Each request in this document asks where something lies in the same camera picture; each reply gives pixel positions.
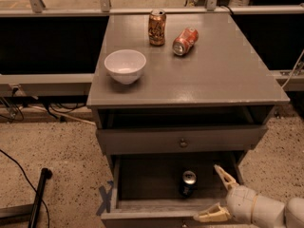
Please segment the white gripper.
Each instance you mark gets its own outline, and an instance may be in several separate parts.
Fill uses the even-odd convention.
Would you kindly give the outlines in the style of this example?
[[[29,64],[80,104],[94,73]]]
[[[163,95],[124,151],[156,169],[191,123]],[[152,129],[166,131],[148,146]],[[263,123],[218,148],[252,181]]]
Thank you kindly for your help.
[[[219,203],[216,203],[196,213],[193,219],[201,223],[224,222],[228,221],[232,216],[233,220],[237,222],[250,223],[253,203],[257,192],[244,185],[238,185],[236,179],[221,166],[215,164],[214,168],[224,187],[229,190],[226,197],[228,210]]]

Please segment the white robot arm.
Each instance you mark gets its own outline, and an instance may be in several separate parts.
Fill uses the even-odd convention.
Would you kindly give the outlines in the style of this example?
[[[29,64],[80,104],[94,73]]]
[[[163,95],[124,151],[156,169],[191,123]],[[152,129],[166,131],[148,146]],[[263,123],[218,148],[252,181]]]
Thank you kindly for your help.
[[[233,220],[253,224],[257,228],[304,228],[304,199],[292,198],[287,203],[260,195],[240,185],[219,165],[214,165],[227,190],[226,206],[219,203],[196,213],[193,219],[201,223]]]

